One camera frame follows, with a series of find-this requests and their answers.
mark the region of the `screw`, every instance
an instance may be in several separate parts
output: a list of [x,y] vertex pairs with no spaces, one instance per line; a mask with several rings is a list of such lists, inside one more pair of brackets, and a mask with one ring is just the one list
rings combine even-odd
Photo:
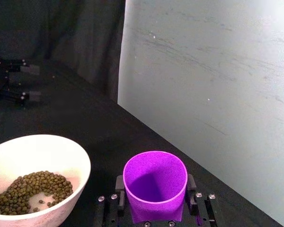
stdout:
[[117,194],[112,194],[111,196],[112,200],[115,200],[116,198],[118,198]]
[[100,197],[98,198],[98,201],[99,201],[99,202],[102,202],[102,201],[104,201],[104,199],[105,199],[104,196],[100,196]]
[[214,199],[216,198],[216,196],[213,195],[213,194],[210,194],[208,197],[209,197],[211,200],[214,200]]
[[169,227],[174,227],[176,226],[176,223],[174,221],[169,221]]
[[144,227],[151,227],[151,223],[149,221],[144,222]]

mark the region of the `bowl rim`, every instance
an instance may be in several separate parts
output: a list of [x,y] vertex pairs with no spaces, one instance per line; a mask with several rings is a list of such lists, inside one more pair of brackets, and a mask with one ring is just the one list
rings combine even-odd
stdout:
[[65,205],[66,203],[68,203],[69,201],[71,201],[75,196],[77,196],[77,194],[85,187],[87,181],[89,180],[90,171],[91,171],[91,162],[90,162],[90,158],[89,158],[86,150],[77,142],[75,142],[71,139],[68,139],[66,137],[58,136],[58,135],[51,135],[51,134],[34,134],[34,135],[17,137],[17,138],[5,141],[5,142],[1,143],[0,146],[2,146],[3,144],[6,144],[6,143],[10,143],[11,141],[14,141],[14,140],[18,140],[18,139],[22,139],[22,138],[33,138],[33,137],[56,137],[59,140],[64,140],[64,141],[68,140],[69,142],[75,143],[76,145],[78,145],[81,148],[80,150],[83,152],[83,155],[86,156],[86,158],[87,158],[86,160],[88,160],[87,168],[89,169],[89,173],[88,173],[86,179],[83,179],[82,183],[79,184],[78,188],[73,192],[73,194],[70,195],[69,197],[67,197],[62,202],[58,203],[57,205],[54,205],[53,207],[46,208],[44,210],[38,211],[36,213],[30,213],[30,214],[23,214],[23,215],[1,215],[0,214],[0,221],[18,221],[18,220],[31,219],[31,218],[36,218],[36,217],[42,216],[42,215],[47,214],[51,211],[57,210],[60,207],[62,207],[63,205]]
[[[160,201],[160,202],[151,202],[151,201],[146,201],[146,200],[140,199],[139,197],[137,197],[136,195],[134,195],[134,194],[129,190],[129,188],[128,188],[128,186],[127,186],[127,183],[126,183],[126,179],[125,179],[126,168],[127,168],[127,166],[130,164],[130,162],[131,162],[133,159],[137,158],[138,156],[145,155],[145,154],[147,154],[147,153],[164,153],[164,154],[166,154],[166,155],[172,156],[173,158],[175,158],[177,161],[179,161],[179,162],[181,163],[181,166],[183,167],[183,170],[185,171],[185,182],[184,182],[183,187],[182,187],[181,190],[179,191],[179,193],[176,194],[174,197],[172,197],[172,198],[170,198],[170,199],[168,199],[168,200]],[[134,197],[134,198],[135,198],[136,200],[138,200],[139,202],[143,202],[143,203],[147,203],[147,204],[159,205],[159,204],[164,204],[164,203],[168,203],[168,202],[173,201],[174,199],[176,199],[177,197],[179,197],[179,196],[183,193],[183,191],[186,189],[187,181],[188,181],[188,173],[187,173],[187,169],[186,169],[186,166],[185,166],[185,164],[183,163],[183,161],[182,161],[179,157],[177,157],[177,156],[175,156],[175,155],[173,155],[173,154],[171,154],[171,153],[169,153],[169,152],[166,152],[166,151],[151,150],[151,151],[146,151],[146,152],[142,152],[142,153],[140,153],[140,154],[137,154],[137,155],[133,156],[131,159],[129,159],[129,160],[127,161],[127,163],[125,164],[124,169],[123,169],[123,182],[124,182],[124,186],[125,186],[125,189],[126,189],[126,193],[130,194],[130,196]]]

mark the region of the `black tablecloth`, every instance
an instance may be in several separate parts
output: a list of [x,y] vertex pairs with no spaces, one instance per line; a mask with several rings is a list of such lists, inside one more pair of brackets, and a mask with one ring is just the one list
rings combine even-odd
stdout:
[[91,175],[62,227],[90,227],[96,198],[112,194],[127,160],[148,150],[181,158],[198,189],[218,196],[227,226],[281,226],[71,70],[56,62],[38,65],[39,76],[11,75],[15,89],[41,91],[42,101],[17,107],[1,100],[0,143],[20,136],[54,134],[74,140],[87,151]]

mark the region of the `purple cup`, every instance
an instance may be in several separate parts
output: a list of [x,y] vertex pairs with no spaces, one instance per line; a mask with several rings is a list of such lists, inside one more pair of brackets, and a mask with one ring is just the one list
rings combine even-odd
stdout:
[[181,221],[187,170],[177,156],[164,151],[140,153],[126,163],[123,181],[134,224]]

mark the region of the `black clamp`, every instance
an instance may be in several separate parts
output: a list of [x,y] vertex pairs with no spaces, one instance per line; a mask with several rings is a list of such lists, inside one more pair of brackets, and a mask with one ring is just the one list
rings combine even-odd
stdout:
[[23,105],[25,101],[40,101],[40,92],[15,92],[10,90],[9,73],[28,72],[39,75],[40,69],[35,65],[28,65],[25,60],[4,60],[0,58],[0,99],[13,101]]
[[[214,193],[206,194],[197,191],[194,178],[188,175],[185,201],[188,212],[195,217],[195,226],[226,227],[218,199]],[[123,176],[116,179],[115,194],[105,198],[98,197],[93,227],[187,227],[184,222],[173,220],[144,221],[136,224],[123,223],[126,203],[126,192]]]

